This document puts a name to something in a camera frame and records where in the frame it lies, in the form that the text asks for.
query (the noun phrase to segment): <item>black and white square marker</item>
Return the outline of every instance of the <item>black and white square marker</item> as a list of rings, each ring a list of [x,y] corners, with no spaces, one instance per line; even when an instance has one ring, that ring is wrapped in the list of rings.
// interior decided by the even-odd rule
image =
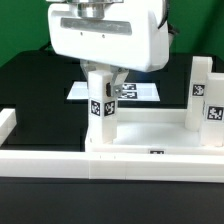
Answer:
[[[91,100],[91,113],[100,117],[100,103]]]
[[[121,99],[138,99],[138,93],[137,92],[123,92],[119,98],[121,98]]]
[[[137,90],[137,85],[136,84],[124,84],[123,85],[123,91],[128,91],[128,90]]]
[[[224,107],[208,107],[207,119],[210,121],[222,121],[223,119]]]
[[[111,101],[104,104],[104,116],[110,116],[115,114],[115,101]]]
[[[204,92],[205,92],[205,85],[201,84],[193,85],[193,92],[192,92],[193,96],[204,96]]]

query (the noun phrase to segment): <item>white plastic enclosure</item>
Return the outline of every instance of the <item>white plastic enclosure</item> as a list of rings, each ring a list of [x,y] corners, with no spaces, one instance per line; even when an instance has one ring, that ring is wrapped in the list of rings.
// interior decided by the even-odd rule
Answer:
[[[169,58],[167,23],[158,29],[161,2],[108,4],[105,17],[97,21],[78,17],[77,5],[52,4],[53,48],[57,54],[143,72],[161,69]]]

